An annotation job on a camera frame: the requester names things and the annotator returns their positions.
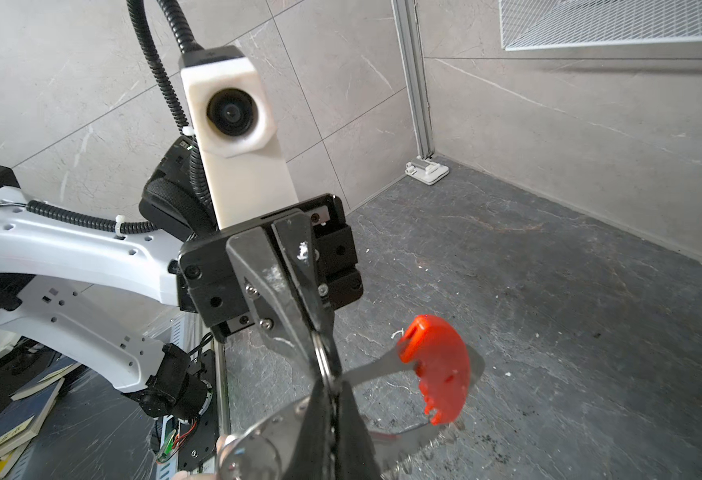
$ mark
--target camera housing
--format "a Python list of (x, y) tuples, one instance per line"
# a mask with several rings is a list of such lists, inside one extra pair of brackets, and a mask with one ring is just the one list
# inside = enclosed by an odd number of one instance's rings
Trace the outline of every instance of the camera housing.
[(218, 227), (297, 203), (277, 122), (250, 59), (233, 46), (188, 52), (181, 80)]

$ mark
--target red plastic piece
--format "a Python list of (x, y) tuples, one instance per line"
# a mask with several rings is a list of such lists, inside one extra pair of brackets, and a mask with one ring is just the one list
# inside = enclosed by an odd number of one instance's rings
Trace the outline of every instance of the red plastic piece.
[(407, 341), (399, 359), (418, 362), (415, 374), (420, 377), (425, 414), (436, 410), (431, 418), (434, 425), (454, 422), (465, 405), (471, 381), (469, 353), (463, 339), (444, 319), (418, 315), (398, 345)]

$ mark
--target yellow label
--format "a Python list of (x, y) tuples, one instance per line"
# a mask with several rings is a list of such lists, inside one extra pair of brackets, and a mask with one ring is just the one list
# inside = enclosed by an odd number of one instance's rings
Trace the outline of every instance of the yellow label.
[(0, 445), (1, 445), (2, 443), (6, 442), (7, 440), (9, 440), (10, 438), (16, 436), (17, 434), (19, 434), (20, 432), (22, 432), (22, 431), (25, 430), (26, 428), (28, 428), (28, 426), (30, 425), (30, 423), (31, 423), (31, 421), (34, 419), (34, 417), (35, 417), (35, 416), (31, 416), (31, 417), (30, 417), (28, 420), (26, 420), (25, 422), (19, 424), (19, 425), (16, 426), (15, 428), (12, 428), (9, 432), (3, 434), (3, 435), (0, 437)]
[(45, 378), (39, 380), (37, 383), (46, 382), (47, 380), (51, 379), (52, 377), (54, 377), (54, 376), (56, 376), (56, 375), (59, 375), (60, 372), (62, 372), (63, 370), (66, 370), (67, 368), (68, 368), (68, 367), (65, 366), (65, 367), (63, 367), (63, 368), (60, 369), (60, 370), (55, 370), (54, 372), (52, 372), (52, 373), (50, 373), (49, 375), (47, 375)]

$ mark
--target white cable tie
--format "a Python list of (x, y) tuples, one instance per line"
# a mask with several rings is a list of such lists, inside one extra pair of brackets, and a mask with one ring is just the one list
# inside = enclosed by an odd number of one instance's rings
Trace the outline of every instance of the white cable tie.
[(124, 220), (126, 217), (124, 215), (117, 215), (116, 216), (116, 226), (114, 227), (114, 233), (116, 236), (119, 236), (120, 238), (124, 238), (125, 235), (121, 233), (121, 225), (124, 223)]

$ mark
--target white wire basket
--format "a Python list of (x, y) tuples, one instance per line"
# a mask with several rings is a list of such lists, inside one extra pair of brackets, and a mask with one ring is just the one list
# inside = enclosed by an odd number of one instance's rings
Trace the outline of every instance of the white wire basket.
[(505, 50), (702, 41), (702, 0), (499, 0)]

